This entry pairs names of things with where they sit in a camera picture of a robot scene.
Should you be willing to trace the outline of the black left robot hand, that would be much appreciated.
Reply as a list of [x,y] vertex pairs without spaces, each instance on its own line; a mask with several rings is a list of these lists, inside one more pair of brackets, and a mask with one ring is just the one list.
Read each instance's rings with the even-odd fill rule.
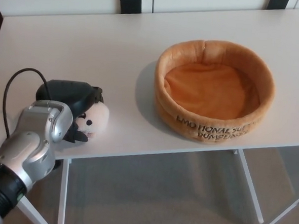
[[81,126],[90,126],[90,117],[87,115],[91,108],[104,102],[102,88],[91,86],[86,82],[50,80],[47,87],[41,85],[36,91],[35,99],[54,100],[67,104],[73,116],[73,123],[66,133],[64,140],[70,143],[87,142],[89,132]]

